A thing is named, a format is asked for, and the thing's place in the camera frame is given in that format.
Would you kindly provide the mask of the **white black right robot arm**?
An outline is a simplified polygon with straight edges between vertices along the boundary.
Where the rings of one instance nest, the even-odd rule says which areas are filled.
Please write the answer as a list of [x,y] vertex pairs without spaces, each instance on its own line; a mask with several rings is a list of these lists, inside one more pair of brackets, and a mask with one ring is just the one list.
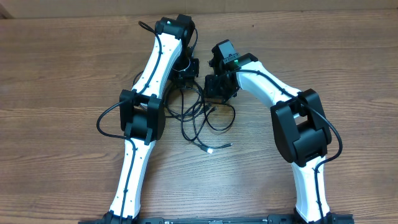
[[258,98],[271,112],[274,141],[292,166],[302,223],[323,223],[330,213],[326,202],[323,166],[331,132],[317,92],[301,91],[271,74],[253,54],[240,55],[229,40],[216,44],[205,78],[209,98],[229,100],[239,89]]

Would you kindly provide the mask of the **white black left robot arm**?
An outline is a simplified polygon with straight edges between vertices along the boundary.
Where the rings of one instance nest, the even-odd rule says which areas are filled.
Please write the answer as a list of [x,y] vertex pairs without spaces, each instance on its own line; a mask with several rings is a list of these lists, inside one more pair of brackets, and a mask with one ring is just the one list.
[[169,80],[183,84],[198,76],[199,62],[189,45],[197,30],[190,16],[167,17],[149,27],[154,47],[140,79],[119,96],[119,117],[124,160],[115,198],[100,223],[137,223],[141,190],[150,154],[165,127],[163,94]]

